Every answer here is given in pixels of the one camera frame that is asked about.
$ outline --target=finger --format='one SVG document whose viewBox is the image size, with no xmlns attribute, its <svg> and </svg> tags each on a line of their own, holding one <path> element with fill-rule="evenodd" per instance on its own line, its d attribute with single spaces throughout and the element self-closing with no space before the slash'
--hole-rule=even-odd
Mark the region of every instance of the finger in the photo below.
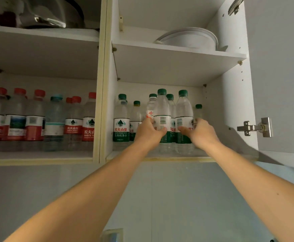
<svg viewBox="0 0 294 242">
<path fill-rule="evenodd" d="M 161 133 L 161 137 L 165 136 L 167 133 L 167 128 L 164 127 L 163 129 L 159 130 L 159 132 Z"/>
<path fill-rule="evenodd" d="M 185 136 L 190 137 L 190 134 L 192 133 L 192 130 L 189 130 L 187 127 L 185 126 L 179 126 L 178 130 Z"/>
</svg>

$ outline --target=mountain logo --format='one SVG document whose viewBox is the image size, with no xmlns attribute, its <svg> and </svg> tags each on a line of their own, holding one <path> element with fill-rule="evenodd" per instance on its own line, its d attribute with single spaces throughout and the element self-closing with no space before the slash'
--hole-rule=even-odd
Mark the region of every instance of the mountain logo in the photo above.
<svg viewBox="0 0 294 242">
<path fill-rule="evenodd" d="M 122 127 L 122 126 L 125 126 L 126 123 L 123 122 L 122 120 L 120 120 L 120 121 L 117 122 L 117 125 L 120 126 L 120 127 Z"/>
<path fill-rule="evenodd" d="M 94 126 L 95 122 L 93 119 L 89 120 L 87 123 L 89 126 Z"/>
</svg>

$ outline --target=cabinet shelf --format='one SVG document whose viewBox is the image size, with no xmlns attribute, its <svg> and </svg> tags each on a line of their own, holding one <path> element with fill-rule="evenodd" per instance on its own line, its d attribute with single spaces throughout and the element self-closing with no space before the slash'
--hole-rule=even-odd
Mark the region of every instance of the cabinet shelf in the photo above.
<svg viewBox="0 0 294 242">
<path fill-rule="evenodd" d="M 92 163 L 92 151 L 0 152 L 0 166 Z"/>
<path fill-rule="evenodd" d="M 112 151 L 111 154 L 107 156 L 106 162 L 109 162 L 112 160 L 114 157 L 116 157 L 120 151 Z M 199 151 L 199 156 L 189 156 L 189 157 L 184 157 L 181 155 L 160 155 L 160 154 L 155 154 L 155 155 L 147 155 L 143 161 L 197 161 L 197 162 L 215 162 L 215 160 L 212 157 L 209 157 L 204 151 L 200 150 Z M 257 161 L 258 156 L 254 155 L 245 155 L 242 154 L 243 157 L 250 161 Z"/>
<path fill-rule="evenodd" d="M 99 38 L 0 26 L 0 69 L 18 75 L 96 79 Z"/>
<path fill-rule="evenodd" d="M 246 59 L 246 54 L 203 51 L 116 40 L 112 43 L 117 76 L 122 82 L 202 86 Z"/>
</svg>

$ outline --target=stainless steel pot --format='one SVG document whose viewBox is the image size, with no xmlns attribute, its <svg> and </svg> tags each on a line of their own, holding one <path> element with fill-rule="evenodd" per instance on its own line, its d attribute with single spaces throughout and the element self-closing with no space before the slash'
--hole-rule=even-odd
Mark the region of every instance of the stainless steel pot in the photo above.
<svg viewBox="0 0 294 242">
<path fill-rule="evenodd" d="M 18 0 L 20 28 L 84 28 L 84 15 L 74 0 Z"/>
</svg>

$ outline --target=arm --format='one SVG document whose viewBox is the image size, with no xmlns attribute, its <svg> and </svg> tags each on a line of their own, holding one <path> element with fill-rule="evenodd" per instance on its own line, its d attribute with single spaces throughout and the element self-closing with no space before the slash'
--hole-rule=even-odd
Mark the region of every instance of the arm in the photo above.
<svg viewBox="0 0 294 242">
<path fill-rule="evenodd" d="M 282 242 L 294 242 L 294 184 L 251 163 L 224 146 L 207 121 L 191 131 L 179 127 L 198 148 L 214 158 L 249 206 Z"/>
<path fill-rule="evenodd" d="M 146 119 L 134 143 L 18 228 L 5 242 L 98 241 L 129 180 L 167 129 Z"/>
</svg>

